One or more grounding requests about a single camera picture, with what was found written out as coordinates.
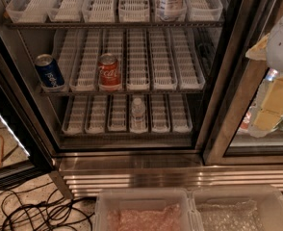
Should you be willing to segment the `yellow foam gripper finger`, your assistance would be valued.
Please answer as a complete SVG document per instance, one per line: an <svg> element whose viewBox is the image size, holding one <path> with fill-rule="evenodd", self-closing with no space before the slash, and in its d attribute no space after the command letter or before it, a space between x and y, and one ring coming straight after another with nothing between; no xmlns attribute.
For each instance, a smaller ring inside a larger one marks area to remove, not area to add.
<svg viewBox="0 0 283 231"><path fill-rule="evenodd" d="M264 61L267 57L269 34L264 35L254 46L249 48L245 56L254 61Z"/></svg>

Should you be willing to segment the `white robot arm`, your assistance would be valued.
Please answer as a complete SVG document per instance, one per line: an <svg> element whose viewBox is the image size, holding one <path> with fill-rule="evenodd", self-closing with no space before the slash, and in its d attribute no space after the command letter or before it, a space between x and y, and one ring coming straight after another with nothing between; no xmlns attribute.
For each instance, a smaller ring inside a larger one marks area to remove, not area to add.
<svg viewBox="0 0 283 231"><path fill-rule="evenodd" d="M283 72L283 15L245 56L254 61L264 61L267 66Z"/></svg>

